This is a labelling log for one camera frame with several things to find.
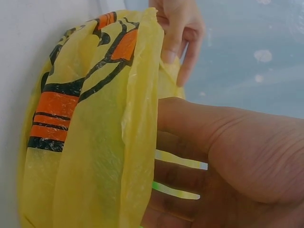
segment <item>translucent plastic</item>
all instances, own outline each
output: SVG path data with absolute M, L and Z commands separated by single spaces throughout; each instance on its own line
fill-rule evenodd
M 152 189 L 158 98 L 184 98 L 178 60 L 160 60 L 162 41 L 155 9 L 102 15 L 61 38 L 25 120 L 23 228 L 139 227 Z

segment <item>light blue background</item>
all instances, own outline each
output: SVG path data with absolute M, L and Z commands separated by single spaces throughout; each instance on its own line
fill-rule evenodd
M 125 2 L 129 10 L 148 6 Z M 304 118 L 304 0 L 197 3 L 207 34 L 187 99 Z

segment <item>orange stripe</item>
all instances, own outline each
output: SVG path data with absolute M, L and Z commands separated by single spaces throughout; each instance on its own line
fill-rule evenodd
M 137 29 L 125 34 L 114 50 L 111 59 L 118 60 L 122 58 L 130 61 L 136 45 L 136 38 Z
M 30 136 L 53 139 L 64 142 L 66 140 L 67 131 L 51 127 L 33 125 L 32 130 L 30 132 Z
M 35 115 L 34 122 L 44 123 L 44 124 L 52 124 L 62 127 L 69 127 L 70 121 L 69 120 L 62 120 L 50 116 L 45 115 Z
M 55 92 L 43 92 L 36 112 L 50 113 L 71 118 L 78 100 L 79 97 L 75 96 Z
M 103 27 L 114 23 L 114 13 L 107 13 L 104 15 L 101 15 L 99 17 L 99 26 L 98 26 L 98 30 L 101 30 Z

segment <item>adult hand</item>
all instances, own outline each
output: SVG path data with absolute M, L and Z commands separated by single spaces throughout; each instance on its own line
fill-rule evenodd
M 208 170 L 156 160 L 156 182 L 200 199 L 153 190 L 143 227 L 303 227 L 304 120 L 167 98 L 158 129 L 158 149 Z
M 172 63 L 181 58 L 188 44 L 180 68 L 177 86 L 184 86 L 200 54 L 204 35 L 204 22 L 195 0 L 149 0 L 149 7 L 158 10 L 157 19 L 165 31 L 161 57 Z

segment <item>yellow plastic bag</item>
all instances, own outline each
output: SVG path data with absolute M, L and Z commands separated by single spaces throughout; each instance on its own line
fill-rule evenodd
M 160 62 L 162 40 L 155 9 L 111 12 L 61 38 L 23 129 L 23 228 L 139 227 L 152 188 L 158 98 L 184 98 L 178 60 Z

